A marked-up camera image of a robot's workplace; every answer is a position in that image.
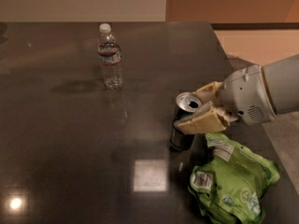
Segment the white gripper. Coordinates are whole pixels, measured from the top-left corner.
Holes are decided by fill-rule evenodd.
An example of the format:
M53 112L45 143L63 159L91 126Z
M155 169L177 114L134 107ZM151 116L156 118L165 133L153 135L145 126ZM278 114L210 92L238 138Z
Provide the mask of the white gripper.
M194 94L204 105L189 121L179 124L185 134L222 132L238 119L247 125L255 125L276 117L263 68L259 65L235 71L222 84L213 81ZM223 107L214 106L217 95Z

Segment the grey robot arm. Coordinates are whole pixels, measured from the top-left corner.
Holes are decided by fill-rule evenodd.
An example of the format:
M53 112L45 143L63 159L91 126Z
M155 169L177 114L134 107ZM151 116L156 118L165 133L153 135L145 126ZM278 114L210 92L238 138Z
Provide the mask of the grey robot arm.
M192 93L200 105L174 127L184 134L214 133L240 121L249 126L269 122L299 109L299 55L234 71Z

